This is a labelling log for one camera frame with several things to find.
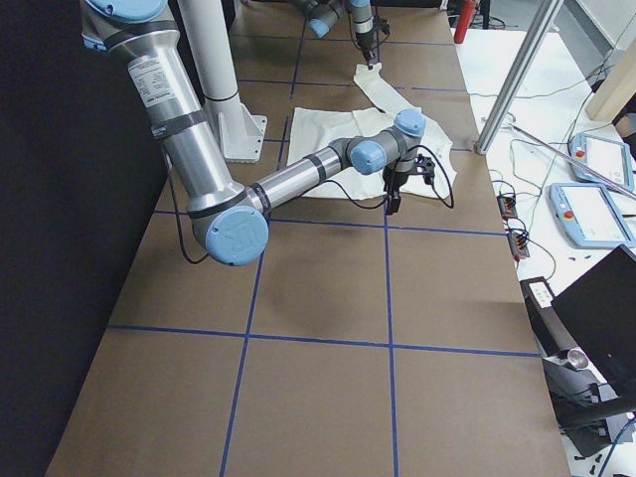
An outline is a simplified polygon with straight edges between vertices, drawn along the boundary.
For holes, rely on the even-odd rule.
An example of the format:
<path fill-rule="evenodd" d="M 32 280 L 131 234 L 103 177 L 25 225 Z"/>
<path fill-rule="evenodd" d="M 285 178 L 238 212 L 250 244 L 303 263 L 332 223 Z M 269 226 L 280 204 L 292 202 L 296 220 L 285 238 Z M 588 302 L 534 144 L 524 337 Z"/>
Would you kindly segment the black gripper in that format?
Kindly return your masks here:
<path fill-rule="evenodd" d="M 386 214 L 393 215 L 399 211 L 401 195 L 398 191 L 408 180 L 415 168 L 415 155 L 410 154 L 388 164 L 383 170 L 384 191 L 387 194 Z"/>
<path fill-rule="evenodd" d="M 372 50 L 380 43 L 379 31 L 381 29 L 381 27 L 373 27 L 371 30 L 366 32 L 354 29 L 357 49 L 361 52 L 365 52 L 365 61 L 369 69 L 371 69 L 375 64 L 375 54 Z"/>

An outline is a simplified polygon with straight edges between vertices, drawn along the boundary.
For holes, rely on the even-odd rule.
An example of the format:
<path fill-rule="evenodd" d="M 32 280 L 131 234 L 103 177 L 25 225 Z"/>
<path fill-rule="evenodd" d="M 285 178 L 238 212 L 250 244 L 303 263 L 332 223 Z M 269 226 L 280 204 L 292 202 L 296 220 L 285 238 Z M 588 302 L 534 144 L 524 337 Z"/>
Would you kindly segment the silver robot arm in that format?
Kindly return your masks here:
<path fill-rule="evenodd" d="M 381 41 L 378 33 L 386 38 L 391 34 L 387 19 L 375 14 L 369 0 L 291 0 L 318 38 L 325 37 L 344 17 L 348 18 L 351 41 L 360 51 L 369 70 L 377 63 L 376 50 Z"/>
<path fill-rule="evenodd" d="M 209 257 L 240 266 L 264 251 L 266 215 L 354 169 L 383 172 L 386 199 L 398 199 L 413 169 L 426 120 L 416 109 L 372 137 L 340 138 L 250 185 L 228 165 L 260 156 L 267 120 L 241 102 L 224 10 L 218 1 L 84 1 L 82 37 L 120 58 L 147 110 L 154 138 L 189 196 L 193 234 Z"/>

